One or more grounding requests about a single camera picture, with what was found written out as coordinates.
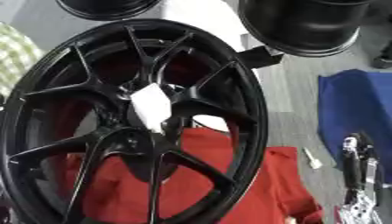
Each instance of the red towel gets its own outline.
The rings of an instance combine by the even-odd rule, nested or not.
[[[233,156],[229,137],[210,129],[186,129],[182,148],[225,172]],[[67,185],[72,189],[80,160],[68,159]],[[162,218],[187,209],[212,188],[210,181],[195,171],[178,168],[162,185]],[[148,185],[137,180],[120,158],[107,159],[87,191],[86,216],[111,223],[146,222]],[[262,168],[245,197],[221,220],[223,224],[282,224],[286,217],[297,223],[321,223],[322,209],[302,186],[294,147],[269,147]]]

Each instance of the wheel rim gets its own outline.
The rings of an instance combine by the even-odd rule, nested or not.
[[[115,78],[104,78],[96,71],[99,69],[94,64],[104,58],[102,55],[115,53],[133,53],[138,58],[136,66],[127,67],[134,74],[127,76],[127,80],[113,81]],[[200,60],[211,71],[199,77],[170,76],[162,72],[183,54]],[[217,91],[217,83],[226,88],[227,81],[235,86],[230,93],[235,97],[230,99],[236,104],[224,102],[226,98],[219,98],[217,94],[221,92]],[[179,118],[198,114],[225,118],[238,143],[236,158],[226,173],[179,149],[175,136],[183,128],[182,122],[175,125],[176,128],[168,128],[162,136],[151,134],[137,121],[127,118],[130,113],[127,95],[152,82],[158,83],[171,98],[173,117],[169,121],[178,123]],[[176,90],[169,85],[173,83],[181,88]],[[68,101],[72,104],[71,110],[77,108],[76,111],[67,111]],[[80,102],[87,102],[88,106],[78,104]],[[73,136],[76,127],[71,123],[80,123],[90,110],[98,115],[96,129]],[[57,137],[51,135],[53,130],[69,133],[65,134],[67,137]],[[150,152],[139,151],[137,147],[125,150],[123,141],[127,139],[141,143]],[[152,177],[164,172],[167,178],[175,170],[175,167],[164,167],[162,171],[159,169],[162,162],[183,165],[209,178],[213,191],[183,213],[162,220],[157,197],[162,179],[150,178],[147,222],[208,223],[217,221],[246,192],[262,161],[266,141],[263,93],[254,75],[230,47],[204,31],[183,24],[154,19],[129,20],[106,24],[70,39],[48,53],[17,84],[3,113],[2,174],[6,192],[26,222],[66,224],[83,219],[81,201],[88,187],[86,183],[94,176],[102,158],[121,156],[130,164],[135,159],[147,159],[149,168],[146,169]],[[36,177],[32,176],[42,169],[39,164],[42,159],[67,153],[84,153],[84,156],[76,187],[62,213],[50,206],[34,182]],[[139,169],[137,174],[137,169],[131,167],[129,171],[143,179],[145,171]]]
[[[72,15],[99,21],[112,21],[137,16],[158,4],[160,0],[127,0],[97,3],[97,1],[57,0]]]

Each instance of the gray carpet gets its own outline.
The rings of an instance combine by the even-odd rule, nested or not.
[[[237,1],[229,2],[235,8]],[[386,22],[385,9],[386,7],[376,5],[369,12],[369,17],[362,26],[360,39],[346,52],[323,59],[287,56],[280,65],[258,70],[269,106],[269,145],[307,147],[324,164],[322,169],[313,171],[303,152],[299,153],[301,178],[325,209],[327,224],[333,223],[333,207],[342,203],[345,192],[342,173],[334,168],[334,161],[317,135],[317,77],[351,68],[373,71],[369,61],[392,38],[392,25]],[[141,17],[159,16],[158,6]],[[53,0],[30,0],[25,2],[11,24],[43,49],[50,50],[71,36],[101,23],[70,16]],[[251,38],[248,47],[257,45],[259,43]],[[392,220],[389,218],[392,217],[390,205],[381,209],[384,223]]]

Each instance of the plaid shirt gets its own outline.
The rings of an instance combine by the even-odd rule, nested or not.
[[[25,35],[0,23],[0,94],[8,96],[19,79],[43,55],[44,52]]]

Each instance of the blue cloth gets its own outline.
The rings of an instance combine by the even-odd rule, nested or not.
[[[348,70],[318,78],[318,132],[338,165],[343,139],[363,131],[392,183],[392,73]]]

